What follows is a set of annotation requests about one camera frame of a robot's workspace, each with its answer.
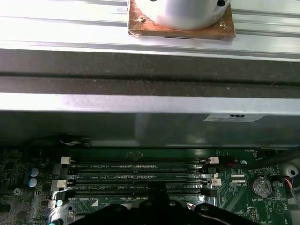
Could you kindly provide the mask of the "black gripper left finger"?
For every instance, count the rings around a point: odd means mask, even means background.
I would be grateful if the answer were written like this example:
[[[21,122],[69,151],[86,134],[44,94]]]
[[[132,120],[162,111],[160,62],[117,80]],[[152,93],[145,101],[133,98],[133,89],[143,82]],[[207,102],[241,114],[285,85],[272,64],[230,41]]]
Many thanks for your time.
[[[81,219],[82,225],[156,225],[157,183],[148,184],[147,199],[134,200],[128,208],[112,204]]]

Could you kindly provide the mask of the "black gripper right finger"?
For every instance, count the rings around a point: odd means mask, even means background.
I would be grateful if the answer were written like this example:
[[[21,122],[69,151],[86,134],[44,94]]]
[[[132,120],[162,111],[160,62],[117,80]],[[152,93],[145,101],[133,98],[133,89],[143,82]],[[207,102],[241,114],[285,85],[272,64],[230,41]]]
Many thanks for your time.
[[[236,225],[233,215],[219,208],[200,204],[190,209],[185,201],[172,200],[166,185],[157,183],[158,225]]]

